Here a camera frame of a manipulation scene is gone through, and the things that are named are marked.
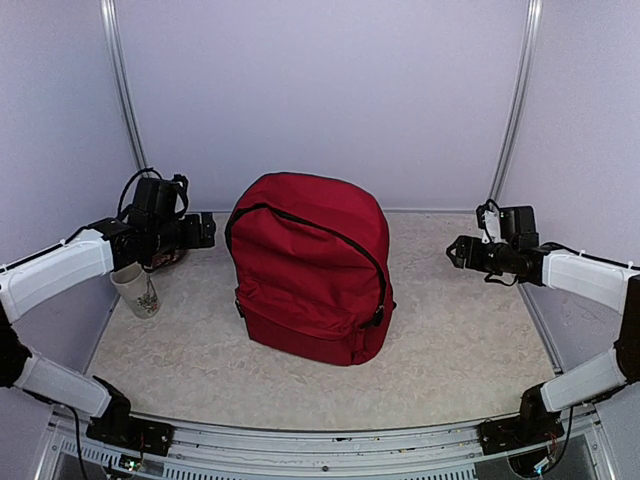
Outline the red student backpack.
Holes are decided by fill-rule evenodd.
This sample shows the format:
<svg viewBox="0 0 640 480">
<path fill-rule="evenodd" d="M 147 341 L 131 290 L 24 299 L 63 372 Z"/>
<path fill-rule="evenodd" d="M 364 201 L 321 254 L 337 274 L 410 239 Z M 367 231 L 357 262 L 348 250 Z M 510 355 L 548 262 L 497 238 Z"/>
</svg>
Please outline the red student backpack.
<svg viewBox="0 0 640 480">
<path fill-rule="evenodd" d="M 396 307 L 390 232 L 366 190 L 318 175 L 264 174 L 236 202 L 224 237 L 252 341 L 338 366 L 381 351 Z"/>
</svg>

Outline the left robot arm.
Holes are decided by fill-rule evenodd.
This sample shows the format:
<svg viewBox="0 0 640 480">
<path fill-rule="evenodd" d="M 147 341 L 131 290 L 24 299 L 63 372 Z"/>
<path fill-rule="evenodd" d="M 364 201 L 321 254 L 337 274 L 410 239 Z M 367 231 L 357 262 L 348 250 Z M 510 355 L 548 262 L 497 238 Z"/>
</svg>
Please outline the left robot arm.
<svg viewBox="0 0 640 480">
<path fill-rule="evenodd" d="M 128 399 L 114 387 L 60 365 L 24 345 L 14 324 L 43 302 L 90 279 L 134 264 L 149 269 L 159 255 L 211 248 L 212 213 L 189 210 L 187 178 L 163 178 L 153 168 L 136 172 L 116 214 L 80 227 L 70 237 L 1 268 L 1 385 L 65 405 L 99 419 L 121 445 L 140 434 Z"/>
</svg>

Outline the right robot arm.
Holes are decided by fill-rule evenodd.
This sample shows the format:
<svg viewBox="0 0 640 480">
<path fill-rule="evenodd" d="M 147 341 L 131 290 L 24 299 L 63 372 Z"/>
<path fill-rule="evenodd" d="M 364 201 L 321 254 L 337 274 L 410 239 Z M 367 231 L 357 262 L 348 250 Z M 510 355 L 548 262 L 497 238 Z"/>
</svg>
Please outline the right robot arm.
<svg viewBox="0 0 640 480">
<path fill-rule="evenodd" d="M 446 249 L 452 265 L 483 274 L 487 283 L 527 284 L 561 292 L 616 314 L 613 344 L 583 363 L 527 391 L 511 433 L 535 442 L 550 414 L 606 397 L 639 381 L 639 267 L 541 242 L 530 206 L 501 207 L 489 199 L 476 209 L 479 235 L 460 235 Z"/>
</svg>

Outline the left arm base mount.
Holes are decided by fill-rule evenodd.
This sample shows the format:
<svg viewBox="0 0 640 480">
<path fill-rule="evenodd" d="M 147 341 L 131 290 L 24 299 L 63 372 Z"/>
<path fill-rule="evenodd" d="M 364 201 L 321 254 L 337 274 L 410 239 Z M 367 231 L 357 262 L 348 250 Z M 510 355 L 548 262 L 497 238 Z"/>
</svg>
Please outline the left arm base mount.
<svg viewBox="0 0 640 480">
<path fill-rule="evenodd" d="M 86 430 L 88 438 L 105 444 L 166 457 L 174 436 L 169 423 L 131 415 L 130 400 L 107 381 L 94 376 L 110 395 L 105 412 L 92 417 Z"/>
</svg>

